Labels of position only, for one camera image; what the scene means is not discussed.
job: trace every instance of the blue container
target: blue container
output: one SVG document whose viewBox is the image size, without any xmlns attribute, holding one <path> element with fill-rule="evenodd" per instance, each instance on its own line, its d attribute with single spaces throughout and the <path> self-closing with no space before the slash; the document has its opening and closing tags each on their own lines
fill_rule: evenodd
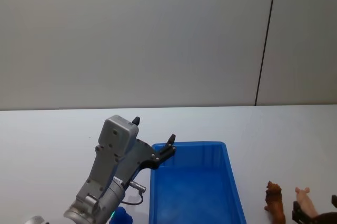
<svg viewBox="0 0 337 224">
<path fill-rule="evenodd" d="M 149 224 L 246 223 L 226 145 L 174 145 L 175 155 L 151 171 Z"/>
</svg>

